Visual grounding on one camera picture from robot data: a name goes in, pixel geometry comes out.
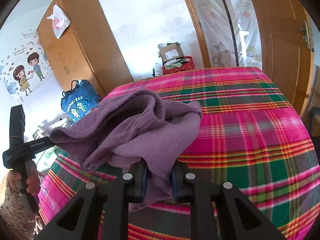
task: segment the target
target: wooden cabinet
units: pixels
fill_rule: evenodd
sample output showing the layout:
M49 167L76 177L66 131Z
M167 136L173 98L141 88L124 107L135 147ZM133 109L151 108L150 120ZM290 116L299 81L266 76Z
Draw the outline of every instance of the wooden cabinet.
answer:
M52 20L46 19L55 3L71 21L59 39ZM53 0L37 31L63 90L70 90L72 80L88 79L105 97L115 87L133 82L99 0Z

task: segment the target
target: bed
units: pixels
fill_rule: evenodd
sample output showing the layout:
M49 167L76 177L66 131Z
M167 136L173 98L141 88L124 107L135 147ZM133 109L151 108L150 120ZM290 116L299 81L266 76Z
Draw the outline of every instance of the bed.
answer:
M118 87L107 97L141 88L166 100L201 104L204 116L198 137L179 161L208 181L231 181L287 239L305 236L320 212L320 167L298 114L259 68L170 74ZM108 183L119 175L122 170L108 164L89 174L60 150L39 194L44 223L86 183ZM187 204L168 199L129 214L129 239L189 238Z

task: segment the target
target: cartoon print on bag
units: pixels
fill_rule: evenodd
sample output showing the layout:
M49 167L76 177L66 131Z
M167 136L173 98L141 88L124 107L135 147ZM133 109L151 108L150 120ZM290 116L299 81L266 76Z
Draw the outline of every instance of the cartoon print on bag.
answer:
M73 119L73 121L75 121L76 119L80 119L81 116L79 115L79 110L72 108L71 109L71 114L73 114L73 116L75 117L75 119Z
M84 113L86 113L88 111L88 106L89 106L89 98L85 98L83 100L80 100L77 103L77 108Z

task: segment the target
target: cartoon girl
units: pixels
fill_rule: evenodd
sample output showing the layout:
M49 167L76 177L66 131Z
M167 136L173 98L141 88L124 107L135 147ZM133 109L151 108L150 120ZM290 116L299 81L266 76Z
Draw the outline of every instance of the cartoon girl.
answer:
M24 66L22 66L22 65L17 66L16 69L14 70L14 72L13 72L13 78L16 81L19 81L20 91L25 91L26 92L26 96L28 96L27 89L30 91L30 93L32 92L30 90L30 85L29 85L29 83L27 81L27 80L31 79L32 77L33 76L31 76L30 78L26 77L26 72L24 70Z

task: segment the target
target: screw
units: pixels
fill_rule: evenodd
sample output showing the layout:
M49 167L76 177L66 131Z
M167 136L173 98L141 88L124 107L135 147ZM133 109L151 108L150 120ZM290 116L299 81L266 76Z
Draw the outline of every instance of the screw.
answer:
M222 185L223 185L223 187L226 188L226 189L231 189L232 186L233 186L232 183L231 183L231 182L228 182L228 181L224 182Z
M93 189L96 185L93 182L89 182L85 185L86 189Z
M129 179L132 179L132 174L130 174L130 173L126 173L126 174L123 174L123 176L122 176L122 178L123 179L126 179L126 180L129 180Z
M195 179L196 176L195 176L195 174L193 174L193 173L187 173L187 174L186 174L186 178L187 178L187 179Z

